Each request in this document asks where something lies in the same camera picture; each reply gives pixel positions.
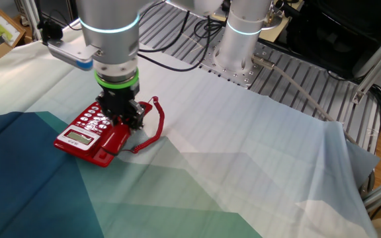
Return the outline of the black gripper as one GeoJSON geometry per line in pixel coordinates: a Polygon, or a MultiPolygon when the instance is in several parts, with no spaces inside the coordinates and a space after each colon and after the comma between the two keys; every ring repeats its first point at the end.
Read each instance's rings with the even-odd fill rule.
{"type": "Polygon", "coordinates": [[[102,86],[103,91],[96,97],[102,113],[114,125],[114,119],[119,117],[131,130],[143,126],[145,107],[135,101],[140,86],[129,86],[123,89],[110,89],[102,86]]]}

